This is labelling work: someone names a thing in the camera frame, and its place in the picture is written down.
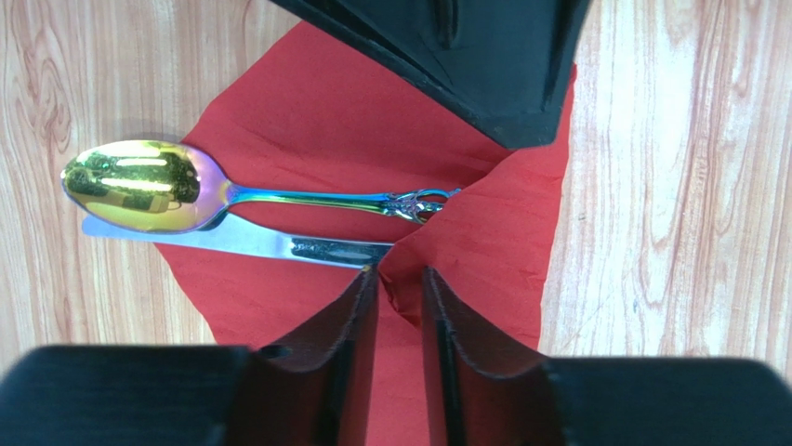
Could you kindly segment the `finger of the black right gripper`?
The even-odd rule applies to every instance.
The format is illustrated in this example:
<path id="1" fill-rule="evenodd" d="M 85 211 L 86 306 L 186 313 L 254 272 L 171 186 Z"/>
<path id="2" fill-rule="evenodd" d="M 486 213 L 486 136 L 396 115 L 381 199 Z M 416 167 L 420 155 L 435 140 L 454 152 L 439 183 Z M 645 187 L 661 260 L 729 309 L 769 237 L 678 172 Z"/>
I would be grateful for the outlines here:
<path id="1" fill-rule="evenodd" d="M 552 143 L 586 0 L 280 0 L 508 150 Z"/>

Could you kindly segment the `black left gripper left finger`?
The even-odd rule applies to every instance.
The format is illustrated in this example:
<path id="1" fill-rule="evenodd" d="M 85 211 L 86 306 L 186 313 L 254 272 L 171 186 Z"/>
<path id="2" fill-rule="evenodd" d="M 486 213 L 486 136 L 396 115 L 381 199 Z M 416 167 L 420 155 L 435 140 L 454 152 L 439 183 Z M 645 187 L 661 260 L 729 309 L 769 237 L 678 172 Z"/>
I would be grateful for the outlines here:
<path id="1" fill-rule="evenodd" d="M 275 342 L 49 346 L 1 383 L 5 445 L 361 445 L 377 277 L 363 269 Z"/>

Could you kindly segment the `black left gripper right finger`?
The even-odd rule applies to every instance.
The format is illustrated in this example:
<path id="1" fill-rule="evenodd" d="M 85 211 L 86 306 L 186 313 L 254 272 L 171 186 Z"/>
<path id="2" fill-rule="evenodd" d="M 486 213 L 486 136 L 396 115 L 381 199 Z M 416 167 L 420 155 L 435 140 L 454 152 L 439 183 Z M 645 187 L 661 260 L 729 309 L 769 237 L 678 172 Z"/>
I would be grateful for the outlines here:
<path id="1" fill-rule="evenodd" d="M 423 274 L 434 445 L 787 445 L 791 390 L 729 358 L 551 358 Z"/>

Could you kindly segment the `silver table knife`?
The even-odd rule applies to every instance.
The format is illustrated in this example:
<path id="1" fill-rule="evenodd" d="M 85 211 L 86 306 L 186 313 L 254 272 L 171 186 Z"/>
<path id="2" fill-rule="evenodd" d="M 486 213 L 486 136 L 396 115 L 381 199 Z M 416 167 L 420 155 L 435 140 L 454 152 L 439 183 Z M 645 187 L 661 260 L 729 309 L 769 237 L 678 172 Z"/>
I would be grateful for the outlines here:
<path id="1" fill-rule="evenodd" d="M 294 235 L 272 230 L 233 214 L 207 229 L 179 234 L 158 234 L 123 229 L 95 216 L 86 216 L 87 236 L 146 243 L 163 243 L 244 256 L 292 260 L 348 269 L 375 265 L 390 250 L 390 243 L 369 243 Z"/>

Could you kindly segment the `red paper napkin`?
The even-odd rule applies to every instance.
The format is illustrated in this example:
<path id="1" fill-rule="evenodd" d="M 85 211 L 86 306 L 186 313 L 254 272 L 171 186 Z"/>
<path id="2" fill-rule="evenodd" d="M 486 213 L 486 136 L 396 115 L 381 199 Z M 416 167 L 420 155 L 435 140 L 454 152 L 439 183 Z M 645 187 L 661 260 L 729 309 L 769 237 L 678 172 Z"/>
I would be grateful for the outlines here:
<path id="1" fill-rule="evenodd" d="M 425 225 L 365 212 L 244 203 L 233 212 L 293 234 L 391 244 L 379 266 L 370 445 L 429 443 L 421 276 L 530 347 L 560 216 L 574 92 L 556 140 L 508 151 L 368 57 L 298 24 L 205 109 L 186 144 L 254 188 L 333 193 L 453 190 Z"/>

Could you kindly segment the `iridescent rainbow spoon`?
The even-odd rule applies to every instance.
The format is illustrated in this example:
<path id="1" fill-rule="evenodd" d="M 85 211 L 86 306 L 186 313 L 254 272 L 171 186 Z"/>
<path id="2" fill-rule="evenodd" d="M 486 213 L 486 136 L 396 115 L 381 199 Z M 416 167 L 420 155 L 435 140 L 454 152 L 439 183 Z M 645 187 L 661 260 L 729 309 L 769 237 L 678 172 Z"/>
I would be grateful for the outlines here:
<path id="1" fill-rule="evenodd" d="M 60 174 L 66 195 L 117 227 L 155 234 L 203 229 L 240 203 L 289 203 L 364 211 L 426 223 L 448 190 L 342 194 L 267 190 L 234 183 L 206 152 L 158 140 L 122 140 L 83 151 Z"/>

